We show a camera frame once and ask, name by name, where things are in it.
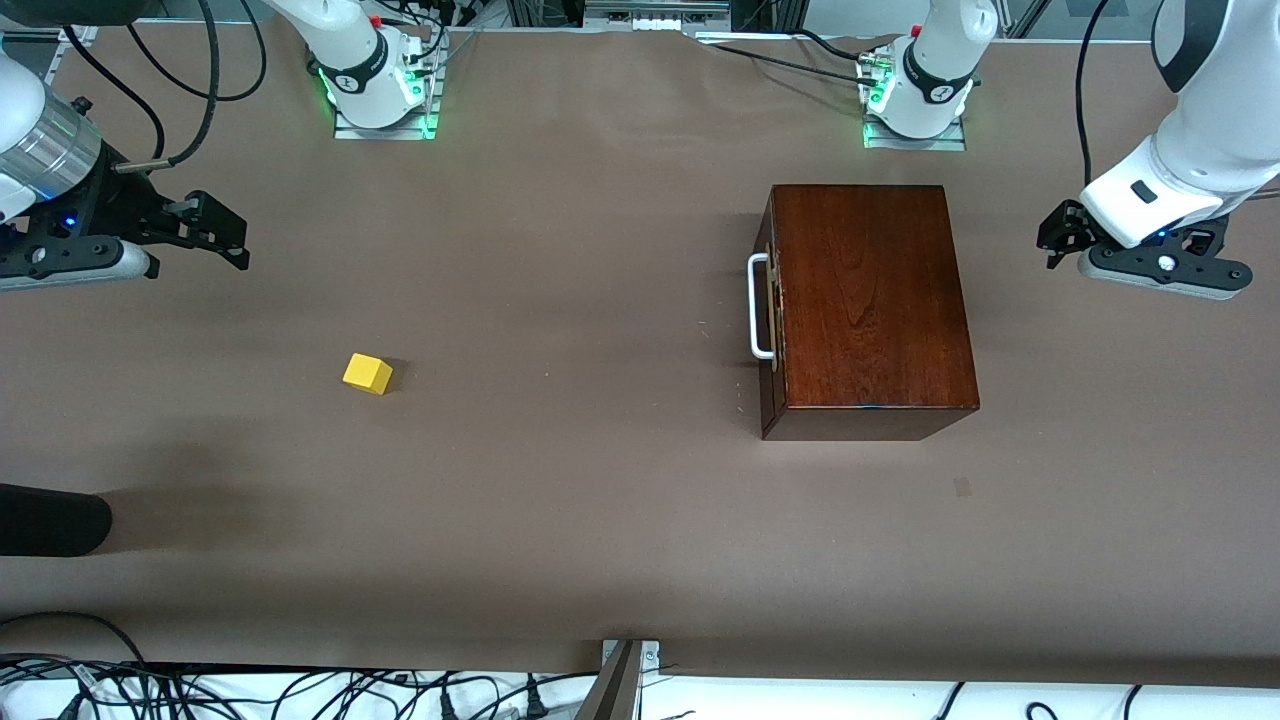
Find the yellow cube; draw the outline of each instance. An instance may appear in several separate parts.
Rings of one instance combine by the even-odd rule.
[[[392,379],[392,366],[387,361],[369,355],[356,352],[347,364],[347,372],[342,375],[342,382],[356,389],[383,395],[387,392],[387,383]]]

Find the metal bracket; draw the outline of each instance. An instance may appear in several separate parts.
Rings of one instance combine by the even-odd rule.
[[[660,666],[658,641],[605,641],[604,667],[573,720],[636,720],[640,691]]]

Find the black object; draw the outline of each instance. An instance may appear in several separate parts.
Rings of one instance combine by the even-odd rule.
[[[538,685],[534,684],[532,673],[525,680],[525,687],[529,688],[529,710],[525,711],[525,720],[541,720],[550,715],[550,711],[543,705],[543,694],[538,692]]]
[[[87,178],[31,208],[27,232],[0,228],[0,281],[110,268],[125,252],[122,241],[207,250],[239,270],[248,269],[247,225],[239,215],[204,191],[174,202],[157,193],[146,176],[113,170],[123,161],[104,142]],[[160,261],[147,255],[146,277],[155,278]]]
[[[63,27],[63,32],[67,33],[67,41],[72,44],[72,47],[76,49],[76,53],[81,56],[82,60],[88,63],[91,68],[97,70],[97,74],[102,76],[108,82],[114,85],[115,88],[123,92],[125,97],[132,100],[133,104],[138,106],[138,109],[146,113],[147,119],[151,120],[151,127],[155,128],[156,133],[156,145],[155,150],[151,151],[151,158],[159,159],[161,155],[164,155],[164,142],[165,142],[164,122],[160,120],[160,115],[157,115],[156,111],[151,108],[151,105],[148,105],[147,101],[143,100],[141,95],[134,92],[132,87],[125,85],[125,82],[122,81],[120,78],[115,77],[115,73],[106,69],[106,65],[100,63],[97,58],[95,58],[93,54],[88,51],[88,47],[84,47],[84,44],[81,42],[78,37],[76,37],[74,28],[72,28],[70,26],[65,26]]]
[[[964,684],[965,680],[960,680],[951,687],[951,692],[947,693],[947,701],[942,705],[942,710],[933,716],[933,720],[947,720],[947,716],[951,715],[951,706],[956,703],[956,697],[960,696],[960,691],[964,689]]]
[[[1044,715],[1048,715],[1050,720],[1057,720],[1057,712],[1053,712],[1053,708],[1044,705],[1043,702],[1028,703],[1027,708],[1023,711],[1023,715],[1027,717],[1027,720],[1036,720],[1037,710],[1043,710]]]
[[[0,555],[78,557],[111,529],[111,507],[95,495],[0,484]]]
[[[31,27],[123,26],[142,17],[150,0],[0,0],[0,15]]]
[[[1184,283],[1235,292],[1253,281],[1253,272],[1244,263],[1217,258],[1226,241],[1226,223],[1222,217],[1162,229],[1142,245],[1126,249],[1092,220],[1084,205],[1064,200],[1041,223],[1036,246],[1048,252],[1051,270],[1073,252],[1088,252],[1089,263],[1102,270],[1158,284]]]
[[[564,19],[568,24],[582,27],[582,9],[586,0],[561,0],[561,9],[564,10]]]
[[[915,59],[915,42],[906,46],[906,53],[902,54],[902,67],[906,70],[908,79],[911,81],[911,85],[920,88],[924,101],[931,105],[942,105],[950,101],[955,97],[956,92],[964,90],[964,86],[969,83],[969,78],[973,77],[972,70],[966,76],[955,79],[943,79],[929,74]]]
[[[458,720],[457,711],[453,710],[453,700],[449,691],[440,687],[440,720]]]
[[[219,102],[236,102],[237,100],[244,100],[246,97],[257,92],[257,90],[262,87],[262,81],[266,79],[266,41],[262,38],[262,28],[257,24],[257,18],[253,15],[253,9],[250,8],[248,0],[239,0],[239,3],[241,8],[244,9],[244,15],[248,17],[250,24],[253,26],[253,37],[257,40],[257,55],[259,55],[257,78],[253,79],[253,83],[250,85],[248,90],[243,92],[237,92],[236,95],[219,95],[218,96]],[[156,72],[164,76],[173,85],[178,86],[182,91],[189,95],[195,95],[196,97],[204,97],[205,100],[209,99],[207,92],[202,92],[200,90],[196,90],[195,87],[191,87],[189,85],[182,82],[178,78],[178,76],[170,73],[169,68],[165,68],[164,64],[161,64],[160,60],[151,53],[151,47],[148,47],[147,44],[143,42],[142,36],[138,35],[138,31],[133,27],[133,24],[129,24],[128,29],[129,29],[129,37],[133,38],[133,44],[138,46],[138,50],[142,51],[142,56],[146,58],[148,63],[151,63],[151,67],[154,67]]]
[[[1093,40],[1093,29],[1098,27],[1102,12],[1107,9],[1110,0],[1098,0],[1098,6],[1089,15],[1089,24],[1084,27],[1084,36],[1080,37],[1080,55],[1075,60],[1075,133],[1080,136],[1080,159],[1084,160],[1084,184],[1093,182],[1093,155],[1089,152],[1089,131],[1084,127],[1084,60],[1089,55],[1089,41]]]

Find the wooden block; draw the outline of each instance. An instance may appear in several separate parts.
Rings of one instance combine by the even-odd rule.
[[[765,439],[922,439],[978,410],[941,187],[776,186],[755,251]]]
[[[387,383],[392,379],[392,366],[380,357],[371,357],[358,352],[351,356],[347,363],[347,372],[342,375],[342,382],[356,389],[383,395],[387,392]]]

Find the metal frame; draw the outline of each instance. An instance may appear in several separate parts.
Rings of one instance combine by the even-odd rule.
[[[636,720],[646,675],[660,667],[658,641],[607,641],[604,667],[573,720]]]
[[[1005,37],[1011,40],[1025,38],[1032,32],[1032,28],[1036,27],[1036,23],[1039,22],[1041,15],[1044,14],[1044,10],[1048,8],[1051,1],[1052,0],[1032,0],[1030,8],[1027,8],[1027,13],[1024,13],[1023,17],[1019,18],[1011,28],[1009,28]],[[1005,8],[1007,12],[1009,5],[1006,4]]]

